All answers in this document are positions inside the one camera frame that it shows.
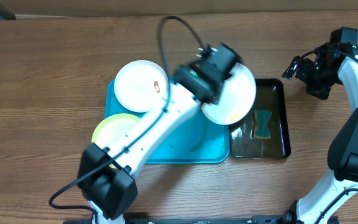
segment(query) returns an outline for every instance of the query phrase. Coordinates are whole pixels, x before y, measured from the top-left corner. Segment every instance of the white plate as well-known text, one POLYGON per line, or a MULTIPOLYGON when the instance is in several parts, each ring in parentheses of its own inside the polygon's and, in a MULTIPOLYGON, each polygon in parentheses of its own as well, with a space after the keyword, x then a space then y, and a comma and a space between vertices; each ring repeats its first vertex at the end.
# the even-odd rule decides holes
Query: white plate
POLYGON ((167 75, 159 65, 138 60, 118 72, 114 93, 123 107, 142 113, 149 111, 167 94, 167 83, 167 75))
POLYGON ((255 101, 256 83, 251 71, 237 63, 230 71, 232 77, 224 83, 217 105, 203 104, 205 116, 216 124, 233 124, 243 118, 255 101))

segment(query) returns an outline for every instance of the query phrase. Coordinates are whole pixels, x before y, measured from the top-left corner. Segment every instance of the sponge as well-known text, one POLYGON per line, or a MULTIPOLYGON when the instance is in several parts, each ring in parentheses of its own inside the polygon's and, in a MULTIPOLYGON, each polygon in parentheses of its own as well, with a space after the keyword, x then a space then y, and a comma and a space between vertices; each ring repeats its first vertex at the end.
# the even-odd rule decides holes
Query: sponge
POLYGON ((254 127, 252 127, 253 139, 270 139, 270 130, 267 127, 272 112, 269 110, 254 111, 254 127))

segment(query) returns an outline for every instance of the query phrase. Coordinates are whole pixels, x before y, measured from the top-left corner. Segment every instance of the wire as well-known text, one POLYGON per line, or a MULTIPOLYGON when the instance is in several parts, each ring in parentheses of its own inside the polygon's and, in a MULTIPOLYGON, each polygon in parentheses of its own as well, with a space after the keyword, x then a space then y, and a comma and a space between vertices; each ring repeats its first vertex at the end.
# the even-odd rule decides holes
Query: wire
MULTIPOLYGON (((165 18, 163 18, 160 22, 160 24, 158 25, 157 28, 157 41, 158 41, 158 48, 160 51, 160 57, 161 57, 161 61, 163 63, 163 67, 165 70, 165 73, 167 74, 167 76, 169 77, 169 67, 168 67, 168 63, 167 63, 167 59, 165 58, 165 53, 163 50, 163 43, 162 43, 162 29, 163 29, 163 25, 165 22, 167 22, 168 20, 173 19, 176 21, 181 22, 183 25, 185 25, 189 31, 194 35, 194 37, 196 38, 198 44, 200 45, 200 48, 204 48, 203 43, 200 39, 200 37, 198 37, 197 33, 193 30, 193 28, 184 20, 180 19, 177 16, 167 16, 165 18)), ((75 185, 81 183, 82 181, 84 181, 85 179, 87 179, 88 177, 92 176, 93 174, 97 173, 98 171, 100 171, 101 169, 107 167, 108 165, 110 165, 110 163, 112 163, 113 161, 115 161, 118 157, 120 157, 124 152, 128 151, 129 148, 131 146, 133 146, 140 138, 142 138, 148 131, 150 131, 150 129, 153 128, 153 126, 161 119, 161 117, 164 115, 164 113, 167 112, 168 109, 168 105, 170 103, 171 100, 171 89, 170 89, 170 82, 167 83, 167 100, 165 102, 164 107, 161 110, 161 113, 159 114, 159 116, 155 119, 155 121, 139 136, 137 136, 131 143, 129 143, 126 147, 124 147, 123 150, 121 150, 120 152, 118 152, 118 154, 116 154, 114 157, 112 157, 111 159, 109 159, 107 162, 101 164, 100 166, 96 167, 95 169, 93 169, 92 171, 88 172, 87 174, 83 175, 82 177, 80 177, 79 179, 71 182, 70 184, 64 186, 62 189, 58 190, 56 193, 54 193, 50 198, 49 198, 49 205, 52 208, 56 208, 56 209, 85 209, 85 210, 89 210, 92 212, 92 215, 94 215, 95 217, 95 224, 98 224, 98 211, 92 207, 89 206, 84 206, 84 205, 56 205, 53 203, 53 201, 62 193, 64 193, 65 191, 67 191, 68 189, 74 187, 75 185)))
POLYGON ((320 213, 320 216, 317 218, 317 221, 314 224, 318 224, 321 219, 324 217, 324 215, 344 196, 348 195, 349 192, 356 191, 358 192, 358 189, 345 189, 341 194, 339 194, 324 210, 320 213))
POLYGON ((339 51, 339 50, 323 50, 323 49, 318 50, 318 49, 316 49, 316 50, 310 51, 310 52, 308 52, 308 53, 302 55, 300 59, 304 59, 306 56, 311 55, 311 54, 319 54, 319 53, 337 53, 337 54, 340 54, 340 55, 344 55, 344 56, 346 56, 346 57, 349 57, 350 59, 352 59, 353 61, 355 61, 356 63, 358 63, 358 59, 357 59, 355 56, 350 55, 350 54, 345 53, 345 52, 341 52, 341 51, 339 51))

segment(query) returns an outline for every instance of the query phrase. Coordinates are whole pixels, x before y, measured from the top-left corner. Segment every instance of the sticker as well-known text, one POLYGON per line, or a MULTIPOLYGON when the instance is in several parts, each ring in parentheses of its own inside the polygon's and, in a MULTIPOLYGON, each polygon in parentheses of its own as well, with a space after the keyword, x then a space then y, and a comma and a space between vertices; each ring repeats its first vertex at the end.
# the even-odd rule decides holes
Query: sticker
POLYGON ((160 93, 160 86, 158 85, 158 81, 154 82, 154 88, 155 88, 155 91, 157 91, 157 93, 160 93))

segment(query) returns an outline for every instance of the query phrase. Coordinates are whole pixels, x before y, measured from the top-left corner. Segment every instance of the blue tray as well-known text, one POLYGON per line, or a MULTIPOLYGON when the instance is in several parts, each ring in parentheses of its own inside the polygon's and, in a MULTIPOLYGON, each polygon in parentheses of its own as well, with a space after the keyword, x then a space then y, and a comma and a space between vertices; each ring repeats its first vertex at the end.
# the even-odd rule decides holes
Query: blue tray
MULTIPOLYGON (((144 115, 127 110, 118 102, 113 80, 107 89, 104 118, 119 113, 129 113, 140 118, 144 115)), ((146 164, 219 164, 228 157, 229 152, 229 126, 213 123, 200 110, 177 127, 146 164)))

